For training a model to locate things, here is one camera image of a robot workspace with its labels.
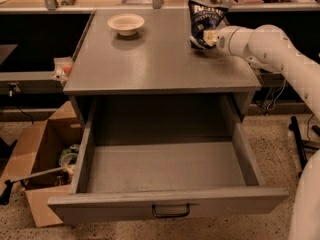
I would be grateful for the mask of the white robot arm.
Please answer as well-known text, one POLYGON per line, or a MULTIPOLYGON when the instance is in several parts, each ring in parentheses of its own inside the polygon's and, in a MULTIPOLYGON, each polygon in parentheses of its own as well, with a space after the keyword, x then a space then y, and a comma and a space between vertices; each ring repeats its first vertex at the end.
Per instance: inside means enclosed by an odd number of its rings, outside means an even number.
MULTIPOLYGON (((320 119, 320 65, 299 52, 283 30, 227 26, 206 30, 204 40, 220 53, 279 72, 320 119)), ((320 240, 320 151, 306 163, 297 186, 288 240, 320 240)))

